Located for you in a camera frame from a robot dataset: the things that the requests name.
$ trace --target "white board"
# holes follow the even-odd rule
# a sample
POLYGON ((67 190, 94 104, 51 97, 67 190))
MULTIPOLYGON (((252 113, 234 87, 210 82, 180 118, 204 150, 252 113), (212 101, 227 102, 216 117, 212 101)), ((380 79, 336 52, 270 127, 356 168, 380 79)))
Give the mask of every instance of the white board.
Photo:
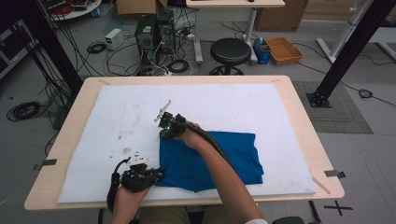
MULTIPOLYGON (((105 202, 116 165, 138 154, 159 167, 159 131, 154 119, 167 111, 207 131, 255 133, 265 172, 251 195, 316 192, 274 84, 104 86, 70 161, 58 203, 105 202)), ((128 169, 122 165, 121 174, 128 169)), ((215 189, 198 193, 152 187, 144 200, 218 198, 215 189)))

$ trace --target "person's left hand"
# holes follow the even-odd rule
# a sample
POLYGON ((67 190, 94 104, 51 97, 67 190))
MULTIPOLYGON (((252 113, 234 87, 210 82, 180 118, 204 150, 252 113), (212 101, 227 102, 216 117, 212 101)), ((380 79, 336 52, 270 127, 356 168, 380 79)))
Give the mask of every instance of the person's left hand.
POLYGON ((129 223, 137 212, 142 199, 149 193, 149 188, 132 193, 124 187, 117 190, 114 200, 113 219, 111 223, 129 223))

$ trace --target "computer tower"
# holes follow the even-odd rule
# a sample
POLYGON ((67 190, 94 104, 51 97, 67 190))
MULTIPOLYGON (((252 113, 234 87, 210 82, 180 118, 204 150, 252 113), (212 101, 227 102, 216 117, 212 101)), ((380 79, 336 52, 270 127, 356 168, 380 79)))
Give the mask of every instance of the computer tower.
POLYGON ((158 16, 162 48, 164 54, 173 54, 176 49, 174 11, 162 11, 158 16))
POLYGON ((154 14, 140 16, 134 32, 142 64, 157 64, 161 55, 161 38, 154 14))

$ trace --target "black metal pole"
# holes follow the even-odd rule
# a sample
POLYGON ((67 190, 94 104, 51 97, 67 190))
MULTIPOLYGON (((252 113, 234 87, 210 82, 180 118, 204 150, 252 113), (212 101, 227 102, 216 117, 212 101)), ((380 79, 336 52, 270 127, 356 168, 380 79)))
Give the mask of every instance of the black metal pole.
POLYGON ((308 93, 312 106, 327 103, 332 91, 341 81, 383 21, 396 5, 396 0, 374 0, 348 39, 337 59, 314 93, 308 93))
POLYGON ((39 0, 13 0, 13 4, 15 9, 21 14, 21 18, 31 34, 39 41, 58 69, 71 91, 71 97, 76 98, 81 89, 82 80, 55 33, 50 28, 37 1, 39 0))

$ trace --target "round stool seat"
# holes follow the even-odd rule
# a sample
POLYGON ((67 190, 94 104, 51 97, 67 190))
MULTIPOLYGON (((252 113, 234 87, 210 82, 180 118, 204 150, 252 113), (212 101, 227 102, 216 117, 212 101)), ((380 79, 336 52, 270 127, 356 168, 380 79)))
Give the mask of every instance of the round stool seat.
POLYGON ((210 54, 217 62, 228 66, 245 63, 250 58, 251 49, 245 41, 237 38, 222 38, 210 48, 210 54))

